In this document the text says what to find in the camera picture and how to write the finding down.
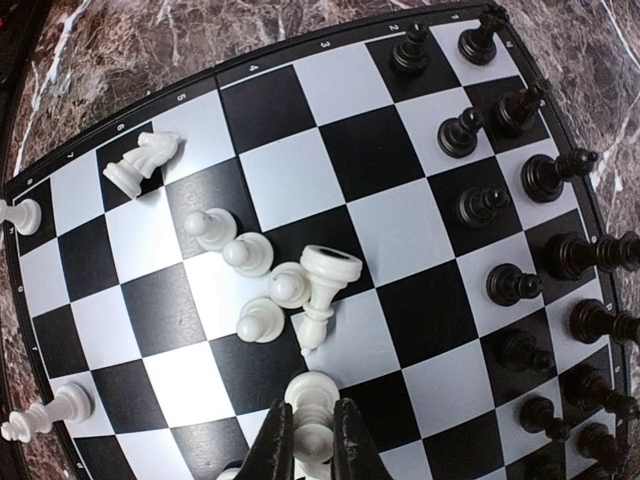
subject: black pawn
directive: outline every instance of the black pawn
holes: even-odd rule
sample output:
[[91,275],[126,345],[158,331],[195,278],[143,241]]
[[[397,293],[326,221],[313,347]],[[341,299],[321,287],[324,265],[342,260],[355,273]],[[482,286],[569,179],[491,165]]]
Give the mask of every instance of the black pawn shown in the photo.
[[589,243],[578,234],[569,233],[553,237],[546,253],[549,273],[559,280],[579,280],[591,267],[604,273],[615,268],[635,272],[640,268],[640,237],[627,232],[620,239],[603,235]]
[[592,423],[578,435],[578,451],[585,458],[600,463],[610,474],[619,473],[625,463],[626,452],[620,448],[617,440],[602,423]]
[[522,273],[511,263],[498,265],[487,277],[487,295],[498,305],[510,307],[522,299],[536,298],[542,292],[542,280],[537,275]]
[[498,212],[509,205],[511,197],[502,185],[470,188],[456,201],[458,220],[466,227],[481,228],[489,225]]
[[551,457],[544,455],[535,458],[527,465],[524,473],[526,480],[564,480],[564,469]]
[[567,401],[589,412],[604,407],[609,413],[615,413],[623,420],[638,418],[640,407],[633,397],[626,397],[609,388],[609,383],[597,368],[579,365],[571,372],[567,380],[565,397]]
[[503,131],[508,135],[520,135],[529,130],[549,87],[547,80],[537,79],[527,89],[503,95],[494,106],[495,118]]
[[429,63],[428,39],[429,29],[419,23],[412,24],[402,41],[393,47],[392,66],[404,73],[418,74],[422,72]]
[[598,154],[583,148],[558,156],[534,155],[522,167],[521,181],[525,193],[538,203],[557,200],[565,182],[591,173]]
[[573,338],[583,343],[595,343],[603,335],[610,335],[615,342],[640,345],[640,319],[626,311],[613,315],[599,300],[582,300],[573,307],[569,328]]
[[509,370],[547,372],[555,366],[553,355],[538,348],[536,338],[528,332],[509,330],[498,350],[498,362]]
[[496,56],[493,35],[509,22],[503,7],[487,5],[480,15],[480,26],[465,30],[458,39],[458,50],[464,58],[475,65],[486,65]]
[[478,146],[478,132],[484,125],[479,108],[465,109],[458,118],[449,118],[438,129],[438,145],[453,158],[470,155]]
[[534,397],[527,400],[520,409],[520,425],[529,433],[544,431],[554,442],[565,442],[571,427],[561,418],[554,418],[553,402],[548,398]]

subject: brown marble countertop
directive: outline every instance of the brown marble countertop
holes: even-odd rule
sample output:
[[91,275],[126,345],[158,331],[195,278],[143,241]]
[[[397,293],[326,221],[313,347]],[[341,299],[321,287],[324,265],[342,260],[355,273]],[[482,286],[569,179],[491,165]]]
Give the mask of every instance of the brown marble countertop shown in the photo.
[[[310,30],[449,0],[54,0],[28,76],[7,178],[108,115],[218,62]],[[640,0],[499,0],[554,88],[576,141],[603,152],[592,176],[608,230],[640,217]],[[619,277],[640,314],[640,276]],[[39,400],[0,243],[0,327],[13,408]],[[640,397],[638,352],[633,390]],[[632,427],[635,441],[640,429]],[[72,478],[57,439],[23,446],[33,478]],[[640,472],[640,445],[621,478]]]

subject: gripped white chess piece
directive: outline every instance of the gripped white chess piece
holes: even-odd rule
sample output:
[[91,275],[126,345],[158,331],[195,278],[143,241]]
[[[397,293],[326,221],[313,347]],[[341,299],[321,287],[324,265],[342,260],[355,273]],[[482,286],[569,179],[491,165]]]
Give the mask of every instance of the gripped white chess piece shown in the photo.
[[273,263],[273,247],[264,235],[244,233],[225,245],[222,256],[240,275],[253,278],[265,275]]
[[216,478],[216,480],[233,480],[238,476],[239,473],[239,468],[229,468],[228,470],[225,470],[220,475],[218,475],[218,478]]
[[184,221],[184,229],[202,248],[211,252],[222,251],[238,233],[233,216],[222,208],[191,212]]
[[56,390],[50,403],[36,402],[26,412],[11,412],[9,421],[2,424],[0,431],[5,440],[27,443],[38,432],[50,432],[54,422],[67,420],[79,423],[89,418],[91,413],[89,395],[80,385],[66,383]]
[[109,163],[102,173],[132,200],[142,189],[143,178],[167,163],[178,151],[180,136],[171,132],[147,133],[138,136],[138,147],[129,150],[118,163]]
[[333,409],[339,399],[335,382],[320,372],[298,375],[284,394],[293,411],[293,456],[315,478],[329,473],[324,463],[333,457]]
[[302,306],[305,313],[297,331],[301,353],[306,357],[324,342],[327,321],[333,315],[333,297],[360,278],[362,260],[333,248],[307,245],[300,265],[306,270],[311,284],[311,298]]
[[311,297],[307,271],[296,262],[285,262],[269,275],[269,296],[282,308],[300,308]]
[[256,298],[240,312],[236,332],[244,342],[268,343],[284,329],[284,312],[270,298]]
[[13,223],[20,235],[33,235],[40,228],[42,210],[35,200],[27,198],[15,207],[0,200],[0,223],[5,220]]

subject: chessboard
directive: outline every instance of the chessboard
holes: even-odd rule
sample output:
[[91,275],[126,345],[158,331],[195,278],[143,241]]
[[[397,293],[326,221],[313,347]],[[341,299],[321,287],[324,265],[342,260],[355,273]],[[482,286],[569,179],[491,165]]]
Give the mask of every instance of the chessboard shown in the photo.
[[[542,457],[586,479],[596,468],[576,446],[586,425],[603,423],[627,444],[626,422],[567,401],[567,379],[584,364],[629,394],[624,347],[607,336],[579,342],[567,327],[582,299],[618,311],[613,277],[589,269],[558,281],[544,259],[558,233],[605,233],[588,178],[544,204],[520,182],[532,155],[577,147],[553,95],[520,136],[489,123],[468,157],[445,155],[436,140],[444,120],[471,106],[489,118],[500,95],[541,76],[511,25],[488,65],[461,56],[458,38],[484,3],[370,18],[233,59],[106,119],[4,186],[10,205],[29,198],[42,209],[35,234],[7,223],[4,233],[43,399],[67,382],[93,398],[87,421],[55,427],[80,478],[215,478],[244,458],[273,400],[305,371],[329,375],[355,401],[397,480],[524,479]],[[416,22],[431,33],[429,64],[407,79],[390,55]],[[130,200],[101,172],[141,132],[162,131],[184,139],[178,154]],[[494,185],[512,199],[499,219],[460,227],[460,192]],[[265,235],[274,266],[299,261],[309,244],[362,259],[311,355],[296,338],[302,310],[287,312],[271,343],[235,334],[267,280],[237,275],[186,234],[186,216],[212,207],[231,212],[239,233]],[[542,295],[491,302],[486,277],[502,263],[537,273]],[[496,346],[514,329],[552,352],[554,366],[504,368]],[[536,395],[571,426],[566,443],[518,424]]]

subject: marble surface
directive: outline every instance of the marble surface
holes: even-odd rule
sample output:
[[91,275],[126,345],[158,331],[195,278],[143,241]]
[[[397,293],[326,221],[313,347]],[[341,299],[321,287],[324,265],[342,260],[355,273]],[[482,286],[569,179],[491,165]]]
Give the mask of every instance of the marble surface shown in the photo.
[[[438,0],[54,0],[12,132],[7,175],[106,116],[217,62],[301,33]],[[640,0],[500,0],[550,79],[578,143],[603,152],[592,181],[607,228],[640,220]],[[0,326],[14,408],[39,399],[0,244]],[[640,314],[640,276],[620,275]],[[634,394],[640,396],[637,350]],[[633,426],[638,441],[640,429]],[[72,478],[53,435],[24,446],[33,478]],[[622,478],[640,471],[640,445]]]

